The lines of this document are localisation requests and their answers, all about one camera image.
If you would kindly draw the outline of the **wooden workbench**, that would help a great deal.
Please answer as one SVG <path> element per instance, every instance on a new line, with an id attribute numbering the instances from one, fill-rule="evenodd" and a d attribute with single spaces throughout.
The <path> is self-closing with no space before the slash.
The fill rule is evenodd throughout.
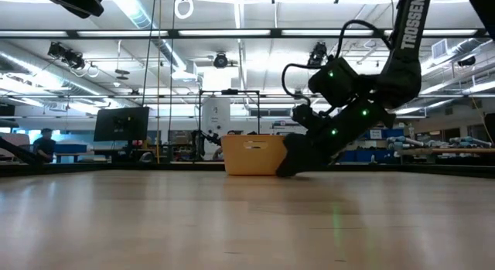
<path id="1" fill-rule="evenodd" d="M 429 162 L 434 162 L 437 156 L 459 156 L 471 155 L 474 157 L 495 158 L 495 148 L 419 148 L 419 149 L 400 149 L 397 154 L 401 157 L 401 162 L 405 156 L 423 157 Z"/>

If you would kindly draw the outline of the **black overhead light bar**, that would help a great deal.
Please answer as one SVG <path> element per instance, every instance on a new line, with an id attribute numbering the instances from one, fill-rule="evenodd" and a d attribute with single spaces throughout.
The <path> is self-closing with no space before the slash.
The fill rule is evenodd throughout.
<path id="1" fill-rule="evenodd" d="M 348 29 L 344 37 L 352 39 L 389 37 L 391 29 Z M 0 39 L 337 39 L 340 29 L 114 29 L 114 30 L 0 30 Z M 485 29 L 426 29 L 423 37 L 488 38 Z"/>

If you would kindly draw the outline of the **black ceiling track light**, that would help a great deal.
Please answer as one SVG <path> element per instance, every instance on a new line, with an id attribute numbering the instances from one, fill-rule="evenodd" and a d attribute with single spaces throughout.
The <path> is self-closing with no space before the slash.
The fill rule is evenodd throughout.
<path id="1" fill-rule="evenodd" d="M 80 70 L 85 68 L 83 54 L 74 52 L 72 49 L 67 49 L 61 43 L 51 42 L 47 54 L 54 59 L 62 61 L 71 69 Z"/>
<path id="2" fill-rule="evenodd" d="M 319 67 L 327 58 L 327 47 L 325 42 L 317 42 L 309 54 L 308 66 Z"/>

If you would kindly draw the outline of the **white round column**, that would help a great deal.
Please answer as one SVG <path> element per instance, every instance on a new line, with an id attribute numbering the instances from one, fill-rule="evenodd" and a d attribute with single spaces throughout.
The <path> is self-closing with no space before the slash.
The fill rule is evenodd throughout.
<path id="1" fill-rule="evenodd" d="M 226 135 L 230 128 L 230 98 L 209 97 L 202 102 L 201 129 L 212 135 Z"/>

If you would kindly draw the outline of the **person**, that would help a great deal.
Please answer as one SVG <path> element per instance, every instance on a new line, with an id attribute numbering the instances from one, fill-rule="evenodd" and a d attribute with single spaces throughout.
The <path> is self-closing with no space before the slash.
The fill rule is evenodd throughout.
<path id="1" fill-rule="evenodd" d="M 236 132 L 234 130 L 230 130 L 228 133 L 228 135 L 235 135 Z M 213 160 L 222 160 L 223 159 L 223 148 L 220 147 L 218 148 L 215 153 L 213 154 L 213 157 L 212 157 Z"/>
<path id="2" fill-rule="evenodd" d="M 42 162 L 51 163 L 56 142 L 52 139 L 53 130 L 44 128 L 41 130 L 41 137 L 34 141 L 33 151 L 36 158 Z"/>

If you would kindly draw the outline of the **white ceiling vent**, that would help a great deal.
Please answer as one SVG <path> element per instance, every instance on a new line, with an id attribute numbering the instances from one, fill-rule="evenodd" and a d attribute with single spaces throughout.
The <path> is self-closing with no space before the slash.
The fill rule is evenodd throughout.
<path id="1" fill-rule="evenodd" d="M 449 42 L 447 39 L 441 39 L 437 43 L 431 46 L 432 59 L 437 60 L 439 58 L 447 57 L 449 52 Z"/>

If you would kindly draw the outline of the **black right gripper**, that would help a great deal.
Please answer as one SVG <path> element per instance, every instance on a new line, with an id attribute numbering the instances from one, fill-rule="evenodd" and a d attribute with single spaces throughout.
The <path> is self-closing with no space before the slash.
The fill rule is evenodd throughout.
<path id="1" fill-rule="evenodd" d="M 322 152 L 303 134 L 291 133 L 285 136 L 284 146 L 287 150 L 285 158 L 275 171 L 281 178 L 305 172 L 310 166 L 327 166 L 340 159 L 340 153 L 328 156 Z"/>

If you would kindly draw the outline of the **black monitor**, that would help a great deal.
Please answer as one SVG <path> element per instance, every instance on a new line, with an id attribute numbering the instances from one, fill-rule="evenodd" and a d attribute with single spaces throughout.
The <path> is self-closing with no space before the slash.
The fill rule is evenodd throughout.
<path id="1" fill-rule="evenodd" d="M 147 138 L 149 108 L 103 109 L 97 113 L 95 142 L 134 141 Z"/>

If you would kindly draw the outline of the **yellow plastic bin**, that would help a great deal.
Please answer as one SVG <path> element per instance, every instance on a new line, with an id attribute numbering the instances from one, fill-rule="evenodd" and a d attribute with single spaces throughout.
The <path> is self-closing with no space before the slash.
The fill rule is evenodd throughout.
<path id="1" fill-rule="evenodd" d="M 225 135 L 224 166 L 230 176 L 274 176 L 286 157 L 283 135 Z"/>

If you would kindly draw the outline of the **shelf with blue bins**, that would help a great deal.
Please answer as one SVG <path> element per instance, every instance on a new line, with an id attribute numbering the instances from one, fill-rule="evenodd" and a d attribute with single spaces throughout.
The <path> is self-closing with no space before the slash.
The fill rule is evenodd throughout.
<path id="1" fill-rule="evenodd" d="M 404 130 L 400 128 L 375 128 L 366 131 L 347 147 L 340 162 L 386 163 L 394 158 L 394 150 L 389 149 L 387 139 L 403 134 Z"/>

